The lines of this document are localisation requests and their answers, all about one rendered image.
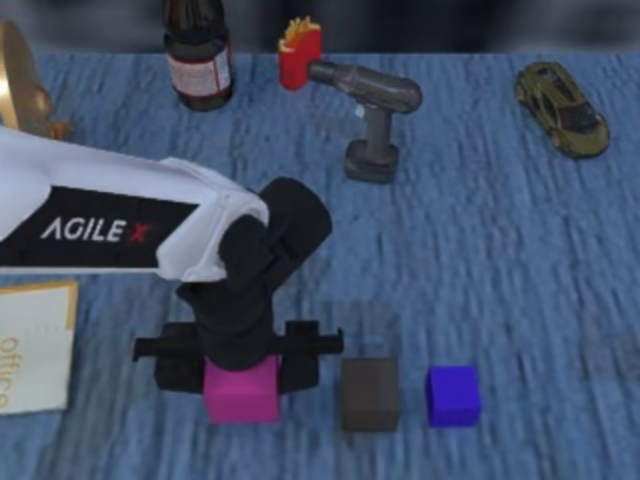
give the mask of car windshield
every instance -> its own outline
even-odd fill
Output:
[[[588,103],[560,108],[558,114],[560,125],[570,132],[589,133],[598,127],[596,112]]]

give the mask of bottle label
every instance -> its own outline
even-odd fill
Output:
[[[181,62],[171,56],[168,56],[168,59],[173,86],[185,95],[209,97],[231,85],[228,48],[207,62]]]

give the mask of bottle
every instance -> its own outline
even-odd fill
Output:
[[[164,46],[173,89],[189,109],[223,107],[233,95],[222,0],[164,0]]]

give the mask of car roof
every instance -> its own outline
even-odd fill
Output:
[[[542,89],[557,107],[580,105],[587,101],[571,74],[558,62],[534,62],[522,73]]]

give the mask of toy car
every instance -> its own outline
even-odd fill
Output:
[[[515,93],[563,154],[576,159],[595,157],[609,146],[605,118],[559,63],[527,65],[518,73]]]

